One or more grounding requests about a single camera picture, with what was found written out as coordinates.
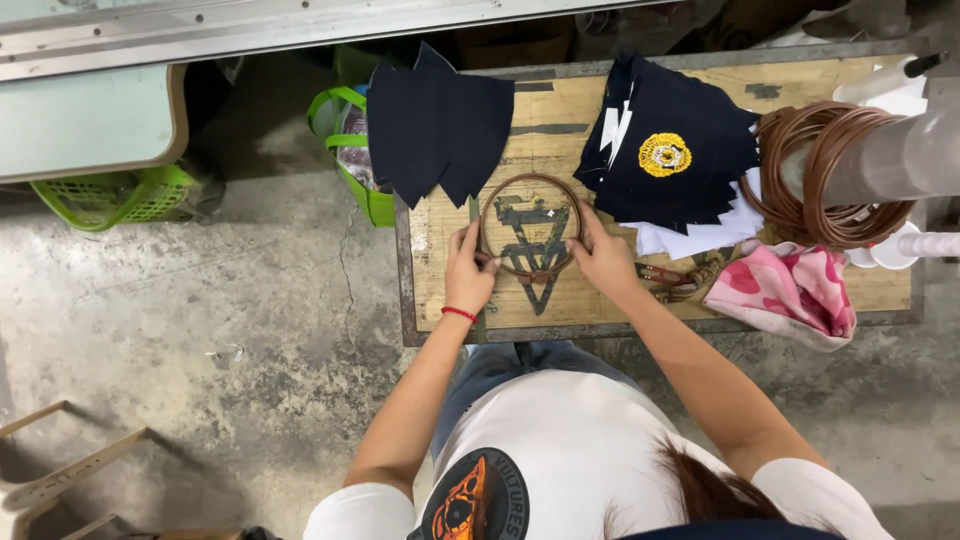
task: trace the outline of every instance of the jeans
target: jeans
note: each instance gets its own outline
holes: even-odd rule
[[[562,369],[580,373],[595,373],[623,382],[636,389],[643,407],[676,432],[673,423],[659,407],[647,398],[639,385],[607,362],[573,345],[570,341],[533,341],[530,343],[489,343],[467,345],[467,364],[450,384],[440,411],[440,419],[433,433],[430,451],[437,460],[440,450],[450,438],[464,412],[500,384],[521,375],[544,369]]]

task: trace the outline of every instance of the white t-shirt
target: white t-shirt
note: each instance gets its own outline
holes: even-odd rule
[[[715,472],[730,469],[647,407],[635,389],[600,375],[545,370],[511,380],[457,424],[435,463],[433,493],[419,519],[400,491],[365,483],[318,504],[303,538],[457,537],[478,477],[487,479],[485,486],[498,482],[487,514],[492,538],[597,540],[608,516],[616,537],[680,525],[680,489],[660,464],[658,439],[669,438]],[[848,540],[892,539],[863,497],[820,465],[776,459],[752,482],[793,523],[826,521]]]

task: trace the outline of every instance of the hand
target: hand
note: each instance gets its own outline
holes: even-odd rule
[[[479,313],[490,301],[493,277],[501,263],[500,258],[492,258],[484,265],[483,271],[477,268],[473,252],[477,249],[479,232],[480,218],[476,218],[470,222],[469,227],[450,237],[450,256],[446,260],[444,274],[446,306],[456,307],[472,315]]]
[[[607,234],[600,218],[587,203],[578,201],[578,204],[587,225],[587,246],[570,238],[566,241],[566,249],[573,253],[580,273],[615,304],[631,291],[646,290],[636,277],[634,255],[627,242]]]

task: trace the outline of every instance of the pink cloth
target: pink cloth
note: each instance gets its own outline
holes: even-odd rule
[[[847,258],[823,246],[743,243],[704,306],[828,353],[850,343],[856,314],[843,282]]]

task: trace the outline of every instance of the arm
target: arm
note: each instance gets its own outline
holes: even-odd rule
[[[580,272],[627,315],[724,461],[745,479],[780,457],[827,467],[756,384],[640,284],[623,238],[609,236],[587,205],[583,215],[592,249],[568,241]]]
[[[500,259],[490,260],[483,271],[473,260],[478,219],[450,237],[446,262],[446,305],[478,313],[490,300]],[[426,457],[450,372],[470,329],[467,317],[445,313],[426,343],[396,384],[370,427],[350,464],[344,487],[364,482],[392,485],[413,500],[413,484]]]

